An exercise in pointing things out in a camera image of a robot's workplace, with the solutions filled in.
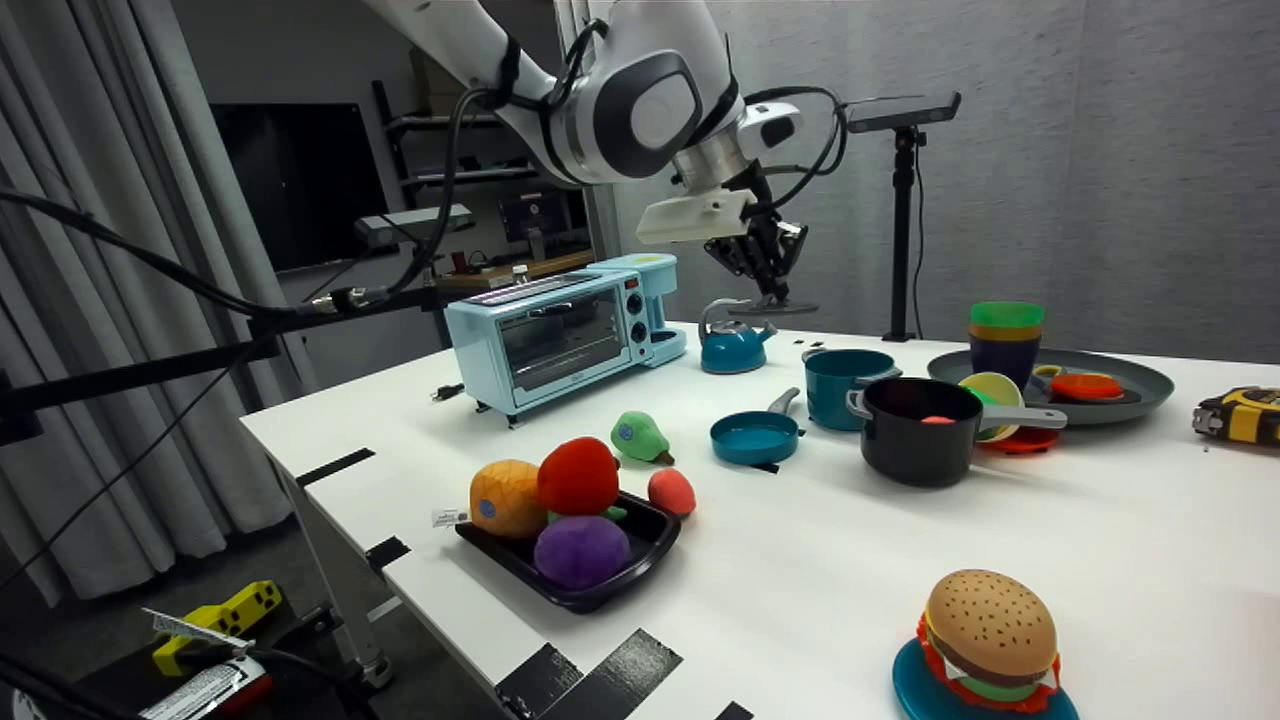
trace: toaster oven window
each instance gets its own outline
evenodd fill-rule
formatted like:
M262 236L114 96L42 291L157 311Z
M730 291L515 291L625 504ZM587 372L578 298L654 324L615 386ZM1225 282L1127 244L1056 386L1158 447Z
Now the toaster oven window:
M502 320L506 368L530 393L625 350L615 296L597 291Z

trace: gray wall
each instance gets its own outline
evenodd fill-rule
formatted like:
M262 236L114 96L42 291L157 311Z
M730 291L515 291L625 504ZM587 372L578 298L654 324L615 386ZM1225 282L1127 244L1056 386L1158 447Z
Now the gray wall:
M546 5L488 0L502 29L530 57L557 58L557 15ZM383 81L393 106L416 106L413 42L393 31L364 0L174 0L200 82L216 104L358 104L367 149L383 192L401 203L393 161L371 106L371 81ZM413 150L436 150L432 138L413 138ZM443 244L468 250L502 250L490 195L462 195L479 229ZM401 256L364 259L344 282L388 282L401 276ZM332 267L288 270L288 298L302 298ZM425 311L393 311L358 324L302 333L320 384L367 377L375 368L416 360L439 347L436 320Z
M929 128L923 329L977 296L1037 296L1051 342L1280 360L1280 5L1271 0L712 0L745 89L965 93ZM807 106L807 135L826 128ZM887 329L891 138L788 217L811 223L811 329ZM662 184L615 192L620 244ZM749 291L681 247L681 317Z

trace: tabletop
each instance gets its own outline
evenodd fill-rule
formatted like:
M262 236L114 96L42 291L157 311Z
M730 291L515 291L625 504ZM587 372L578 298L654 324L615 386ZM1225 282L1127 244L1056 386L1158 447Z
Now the tabletop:
M805 347L880 347L909 377L958 342L883 342L835 333L774 333L767 362L706 377L689 355L633 372L557 408L475 413L436 350L247 415L247 433L291 476L367 447L371 458L307 485L356 546L406 545L383 574L439 635L498 685L553 643L597 667L633 630L654 635L681 667L633 715L900 715L891 654L910 638L932 585L994 569L1051 608L1062 688L1081 715L1280 715L1266 674L1280 646L1280 463L1277 453L1203 443L1193 408L1237 384L1280 386L1271 362L1123 355L1170 377L1177 393L1141 425L1066 433L1046 457L986 457L943 493L874 476L860 439L796 413L805 439L778 473L729 467L706 429L805 386ZM575 617L472 545L439 510L468 507L488 458L539 463L570 437L600 437L620 413L651 413L700 507L646 585ZM642 494L651 467L625 463Z

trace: black tray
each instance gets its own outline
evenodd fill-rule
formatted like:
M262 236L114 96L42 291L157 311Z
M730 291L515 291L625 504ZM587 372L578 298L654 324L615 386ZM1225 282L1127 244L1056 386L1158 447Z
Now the black tray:
M681 520L670 510L658 510L633 493L620 493L615 507L627 510L615 520L615 526L627 532L633 561L591 586L564 586L564 585L539 574L530 562L530 538L522 538L522 545L498 538L498 536L479 532L475 524L455 524L455 532L468 545L475 545L484 554L490 554L498 569L506 569L515 580L522 580L530 593L539 593L544 599L553 599L568 613L591 613L591 608L633 593L642 574L651 574L681 536Z
M1051 399L1037 378L1024 386L1033 408L1059 408L1066 413L1066 429L1105 429L1105 425L1131 425L1154 413L1170 396L1170 378L1158 377L1154 368L1127 362L1117 355L1093 355L1093 350L1062 350L1062 347L1038 347L1037 362L1062 362L1081 372L1109 372L1123 384L1123 399L1117 404L1062 404ZM958 377L972 372L969 350L946 350L929 362L932 378L955 384Z

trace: teal cup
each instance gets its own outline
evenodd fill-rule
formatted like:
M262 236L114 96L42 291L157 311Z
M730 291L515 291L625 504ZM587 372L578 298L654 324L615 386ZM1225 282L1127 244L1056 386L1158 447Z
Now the teal cup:
M862 415L847 413L847 396L891 377L900 368L883 350L830 347L805 355L807 421L826 433L860 433Z

